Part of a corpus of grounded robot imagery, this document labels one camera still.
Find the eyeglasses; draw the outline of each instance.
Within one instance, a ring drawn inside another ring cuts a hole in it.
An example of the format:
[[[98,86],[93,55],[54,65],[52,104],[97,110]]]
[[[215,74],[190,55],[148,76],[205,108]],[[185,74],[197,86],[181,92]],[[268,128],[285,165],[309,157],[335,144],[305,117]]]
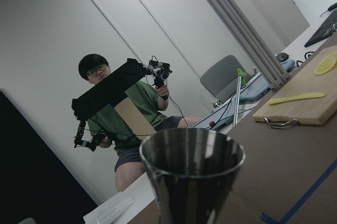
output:
[[[106,69],[106,66],[107,66],[107,65],[105,65],[105,64],[99,65],[99,66],[93,68],[92,70],[89,70],[89,71],[86,73],[86,75],[87,75],[88,77],[94,78],[94,77],[97,76],[97,71],[101,71],[101,72],[104,71],[104,70]]]

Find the wooden plank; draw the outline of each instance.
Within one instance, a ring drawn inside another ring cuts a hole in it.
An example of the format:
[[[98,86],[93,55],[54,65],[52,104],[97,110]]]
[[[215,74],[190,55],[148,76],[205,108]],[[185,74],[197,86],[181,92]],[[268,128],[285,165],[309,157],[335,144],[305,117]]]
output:
[[[321,92],[326,96],[317,99],[296,100],[275,105],[264,104],[254,115],[255,121],[290,121],[321,125],[337,110],[337,67],[317,76],[316,66],[322,59],[337,52],[337,45],[321,50],[300,72],[292,77],[272,98],[296,96],[302,93]]]
[[[156,133],[151,124],[128,97],[118,103],[115,106],[115,110],[140,140],[144,140],[147,136]]]

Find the tape strip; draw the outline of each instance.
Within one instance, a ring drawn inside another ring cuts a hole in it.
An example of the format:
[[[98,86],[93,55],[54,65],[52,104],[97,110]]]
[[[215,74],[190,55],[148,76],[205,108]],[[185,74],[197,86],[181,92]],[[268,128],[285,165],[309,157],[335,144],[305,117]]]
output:
[[[261,219],[268,224],[286,224],[288,220],[303,206],[303,204],[310,198],[310,196],[319,188],[319,186],[326,180],[326,178],[337,167],[337,159],[329,166],[329,168],[319,177],[319,179],[310,187],[310,189],[303,195],[303,197],[286,213],[280,222],[273,220],[270,216],[263,213]]]

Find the yellow knife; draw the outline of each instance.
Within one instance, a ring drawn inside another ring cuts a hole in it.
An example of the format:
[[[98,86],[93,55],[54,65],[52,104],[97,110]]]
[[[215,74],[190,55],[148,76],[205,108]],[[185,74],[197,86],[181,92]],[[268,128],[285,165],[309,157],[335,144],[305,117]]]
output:
[[[325,96],[324,93],[305,93],[305,94],[300,94],[300,95],[292,96],[292,97],[270,99],[268,101],[268,103],[269,103],[269,105],[273,105],[273,104],[277,104],[277,103],[299,100],[299,99],[322,98],[324,96]]]

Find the dark shorts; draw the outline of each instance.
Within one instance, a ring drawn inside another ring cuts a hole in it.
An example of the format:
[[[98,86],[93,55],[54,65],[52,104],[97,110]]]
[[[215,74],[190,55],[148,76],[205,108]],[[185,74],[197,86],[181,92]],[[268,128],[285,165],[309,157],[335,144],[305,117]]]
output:
[[[164,121],[162,130],[178,127],[179,121],[182,118],[183,117],[181,116],[170,116],[166,121]],[[142,162],[141,155],[139,154],[139,147],[122,150],[115,165],[115,172],[119,166],[127,162]]]

